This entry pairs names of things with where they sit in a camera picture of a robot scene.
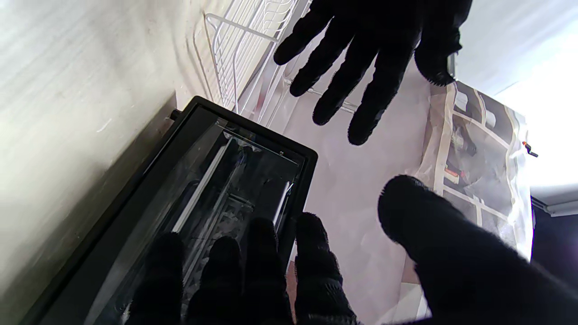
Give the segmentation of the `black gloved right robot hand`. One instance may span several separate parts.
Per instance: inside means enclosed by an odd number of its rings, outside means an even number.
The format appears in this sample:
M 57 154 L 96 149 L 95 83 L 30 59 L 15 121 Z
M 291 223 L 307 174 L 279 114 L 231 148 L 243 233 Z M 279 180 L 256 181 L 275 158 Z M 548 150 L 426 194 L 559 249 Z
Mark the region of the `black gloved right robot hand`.
M 378 199 L 382 230 L 415 262 L 431 316 L 413 325 L 575 325 L 577 294 L 469 222 L 417 178 L 398 175 Z M 182 311 L 184 245 L 163 234 L 151 246 L 128 325 L 358 325 L 322 220 L 296 220 L 297 293 L 291 308 L 273 223 L 248 227 L 247 257 L 231 237 L 215 241 L 200 288 Z

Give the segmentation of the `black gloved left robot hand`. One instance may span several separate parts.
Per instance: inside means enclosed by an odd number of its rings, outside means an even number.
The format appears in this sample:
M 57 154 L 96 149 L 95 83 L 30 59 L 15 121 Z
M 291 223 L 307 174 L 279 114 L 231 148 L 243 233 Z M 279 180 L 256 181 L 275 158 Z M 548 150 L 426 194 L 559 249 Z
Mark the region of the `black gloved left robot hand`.
M 345 52 L 344 62 L 314 107 L 312 121 L 317 125 L 332 119 L 374 64 L 373 79 L 348 129 L 349 142 L 360 146 L 396 96 L 412 58 L 433 85 L 455 81 L 448 59 L 461 50 L 460 27 L 471 4 L 470 0 L 314 0 L 273 59 L 278 65 L 287 64 L 324 33 L 291 83 L 291 95 L 299 97 Z

